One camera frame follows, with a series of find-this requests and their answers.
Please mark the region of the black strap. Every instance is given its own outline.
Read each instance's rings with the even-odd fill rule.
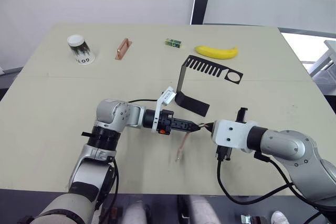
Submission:
[[[45,215],[65,215],[66,217],[73,220],[77,224],[85,224],[85,222],[83,221],[83,219],[79,215],[77,215],[76,213],[74,213],[70,210],[67,210],[67,209],[49,210],[49,211],[43,212],[42,214],[37,216],[35,219],[37,219],[38,217],[41,217],[41,216],[45,216]]]

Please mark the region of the black cable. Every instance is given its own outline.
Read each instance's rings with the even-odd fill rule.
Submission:
[[[138,99],[138,100],[133,100],[133,101],[129,101],[128,103],[132,103],[132,102],[156,102],[157,100],[154,99]]]
[[[287,184],[289,184],[289,181],[288,181],[287,177],[285,176],[285,174],[283,173],[283,171],[281,170],[281,168],[273,160],[270,159],[269,162],[274,165],[274,167],[278,170],[278,172],[280,173],[280,175],[282,176],[282,178],[284,179],[284,181]],[[299,199],[301,199],[304,203],[311,205],[312,207],[314,207],[317,210],[336,211],[336,207],[324,206],[324,205],[316,204],[316,203],[314,203],[314,202],[312,202],[310,200],[307,200],[302,195],[300,195],[291,185],[288,188],[292,191],[292,193],[296,197],[298,197]]]
[[[319,217],[322,213],[321,212],[317,212],[316,214],[314,214],[313,216],[311,216],[308,220],[306,220],[304,222],[304,224],[308,224],[310,223],[312,220],[315,220],[317,217]]]
[[[286,188],[288,188],[289,186],[292,186],[293,183],[287,183],[283,186],[280,186],[279,188],[257,198],[257,199],[254,199],[254,200],[250,200],[250,201],[239,201],[239,200],[236,200],[235,198],[233,198],[228,192],[227,190],[225,189],[225,187],[223,186],[222,184],[222,181],[220,179],[220,171],[221,171],[221,164],[222,164],[222,161],[218,161],[218,164],[217,164],[217,180],[218,180],[218,183],[219,183],[219,186],[221,187],[221,189],[223,190],[223,192],[225,193],[225,195],[234,203],[236,204],[239,204],[239,205],[251,205],[251,204],[254,204],[254,203],[257,203],[257,202],[260,202],[278,192],[280,192],[281,190],[284,190]]]
[[[106,220],[106,217],[107,216],[110,216],[111,214],[111,210],[112,210],[112,207],[114,205],[114,203],[116,202],[116,199],[117,199],[117,195],[118,195],[118,188],[119,188],[119,171],[118,171],[118,166],[117,166],[117,162],[116,162],[116,159],[114,159],[113,161],[113,164],[114,164],[114,173],[116,175],[116,179],[117,179],[117,183],[116,183],[116,191],[114,192],[114,195],[113,195],[113,199],[112,199],[112,202],[109,206],[109,208],[107,209],[107,211],[105,212],[104,216],[99,220],[99,223],[98,224],[103,224],[104,221]]]

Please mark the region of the white sneaker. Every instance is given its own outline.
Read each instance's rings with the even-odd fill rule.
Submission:
[[[289,222],[282,212],[275,211],[271,217],[271,224],[289,224]]]

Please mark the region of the white plastic bracket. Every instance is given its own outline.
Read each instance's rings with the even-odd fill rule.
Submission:
[[[250,153],[252,150],[247,148],[247,135],[253,126],[258,123],[249,121],[247,123],[238,123],[228,120],[215,121],[214,131],[211,136],[212,141],[220,146],[241,149]]]
[[[176,96],[176,93],[174,92],[174,89],[172,87],[168,87],[166,91],[162,93],[160,98],[156,102],[156,109],[155,109],[155,116],[152,126],[152,132],[156,132],[156,129],[158,128],[157,124],[159,123],[159,115],[161,110],[161,104],[164,106],[168,105]]]

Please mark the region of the black metal bracket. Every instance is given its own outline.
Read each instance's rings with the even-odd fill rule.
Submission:
[[[233,70],[229,67],[217,64],[209,60],[205,60],[197,56],[189,55],[188,58],[184,61],[184,63],[181,66],[179,82],[177,83],[177,88],[176,88],[175,102],[179,106],[187,110],[190,110],[201,116],[206,115],[210,105],[207,103],[201,102],[199,100],[196,100],[194,98],[186,96],[181,90],[187,67],[192,68],[197,71],[207,73],[208,75],[216,76],[216,77],[219,77],[224,70],[228,70],[224,79],[227,81],[233,82],[235,84],[239,84],[243,77],[242,73],[236,70]],[[229,73],[236,73],[239,76],[239,80],[231,80],[229,78]]]

